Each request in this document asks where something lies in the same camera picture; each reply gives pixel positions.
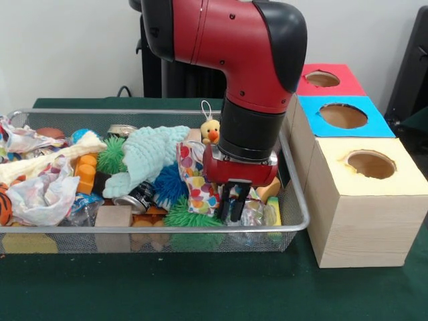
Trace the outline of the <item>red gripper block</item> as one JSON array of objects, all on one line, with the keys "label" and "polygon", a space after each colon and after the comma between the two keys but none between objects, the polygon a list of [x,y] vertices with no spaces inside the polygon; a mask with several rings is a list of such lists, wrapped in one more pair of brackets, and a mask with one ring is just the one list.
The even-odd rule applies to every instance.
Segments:
[{"label": "red gripper block", "polygon": [[[207,145],[203,153],[203,174],[209,181],[224,184],[219,204],[219,219],[227,218],[230,208],[230,192],[235,183],[251,183],[254,187],[268,186],[278,172],[278,156],[272,151],[270,157],[262,163],[249,163],[223,154],[217,145]],[[238,185],[238,196],[232,208],[232,222],[241,219],[250,185]]]}]

